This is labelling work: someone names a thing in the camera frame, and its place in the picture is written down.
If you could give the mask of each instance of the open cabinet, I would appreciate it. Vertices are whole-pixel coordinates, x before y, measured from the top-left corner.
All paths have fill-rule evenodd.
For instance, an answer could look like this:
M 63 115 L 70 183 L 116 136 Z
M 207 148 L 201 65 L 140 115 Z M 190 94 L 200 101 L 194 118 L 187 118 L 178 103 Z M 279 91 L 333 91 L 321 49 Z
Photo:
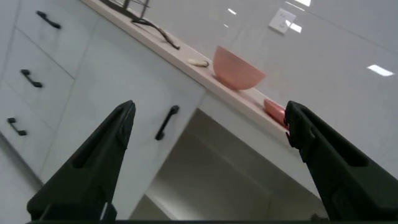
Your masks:
M 327 217 L 320 199 L 198 110 L 131 219 L 309 220 L 314 214 Z

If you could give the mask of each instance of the black cabinet handle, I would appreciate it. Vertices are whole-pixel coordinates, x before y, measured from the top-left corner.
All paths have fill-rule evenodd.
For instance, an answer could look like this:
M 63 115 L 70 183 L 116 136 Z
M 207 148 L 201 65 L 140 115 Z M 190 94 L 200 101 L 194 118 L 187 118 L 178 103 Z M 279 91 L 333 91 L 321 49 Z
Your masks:
M 25 78 L 30 82 L 30 84 L 32 84 L 34 87 L 36 88 L 42 88 L 43 84 L 41 82 L 35 82 L 33 81 L 29 75 L 30 75 L 30 71 L 28 69 L 22 69 L 21 74 L 23 74 L 23 76 L 25 76 Z
M 8 118 L 7 122 L 11 125 L 11 127 L 13 128 L 13 130 L 19 135 L 19 136 L 26 136 L 27 133 L 25 130 L 18 130 L 15 126 L 14 123 L 17 122 L 17 120 L 15 118 Z
M 61 25 L 57 24 L 56 22 L 51 21 L 50 19 L 48 19 L 47 14 L 45 12 L 42 11 L 36 11 L 36 14 L 38 16 L 40 16 L 45 22 L 47 22 L 48 24 L 50 24 L 52 27 L 56 28 L 56 29 L 61 29 Z
M 160 141 L 160 140 L 163 139 L 163 137 L 164 137 L 164 132 L 163 132 L 163 131 L 164 131 L 164 129 L 166 128 L 167 123 L 170 121 L 170 118 L 171 118 L 173 115 L 175 115 L 175 114 L 178 113 L 179 110 L 180 110 L 180 107 L 179 107 L 179 106 L 177 106 L 177 105 L 172 106 L 172 108 L 170 109 L 169 114 L 167 115 L 166 119 L 163 121 L 163 124 L 161 125 L 159 131 L 157 132 L 157 134 L 156 134 L 156 136 L 155 136 L 155 139 L 156 139 L 156 140 Z

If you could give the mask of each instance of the wall outlet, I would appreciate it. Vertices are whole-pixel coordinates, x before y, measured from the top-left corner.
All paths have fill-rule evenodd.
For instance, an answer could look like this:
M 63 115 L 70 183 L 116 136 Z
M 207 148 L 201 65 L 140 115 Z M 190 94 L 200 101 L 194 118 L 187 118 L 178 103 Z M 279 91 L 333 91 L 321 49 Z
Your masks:
M 284 9 L 279 9 L 268 26 L 280 32 L 281 34 L 285 34 L 295 19 L 296 16 L 294 14 Z

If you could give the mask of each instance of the pink bowl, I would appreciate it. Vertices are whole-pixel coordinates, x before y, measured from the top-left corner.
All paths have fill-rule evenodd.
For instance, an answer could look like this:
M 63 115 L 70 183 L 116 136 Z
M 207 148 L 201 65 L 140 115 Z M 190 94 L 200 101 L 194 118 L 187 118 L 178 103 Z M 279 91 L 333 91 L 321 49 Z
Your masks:
M 250 89 L 266 77 L 260 70 L 220 46 L 214 54 L 213 69 L 216 79 L 232 90 Z
M 289 130 L 289 127 L 284 124 L 285 108 L 279 106 L 277 103 L 269 99 L 264 99 L 264 111 L 276 122 Z

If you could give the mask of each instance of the cabinet door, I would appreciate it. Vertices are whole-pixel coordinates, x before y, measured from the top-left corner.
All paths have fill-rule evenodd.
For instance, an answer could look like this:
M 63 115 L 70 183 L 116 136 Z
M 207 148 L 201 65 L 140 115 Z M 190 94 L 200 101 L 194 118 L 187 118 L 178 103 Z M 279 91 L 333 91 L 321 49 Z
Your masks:
M 189 122 L 205 90 L 105 19 L 94 31 L 65 114 L 40 176 L 45 182 L 120 103 L 136 117 L 113 203 L 128 218 Z M 155 140 L 173 105 L 180 110 Z
M 18 4 L 19 1 L 17 0 L 0 1 L 0 80 L 11 40 L 12 28 L 17 16 Z

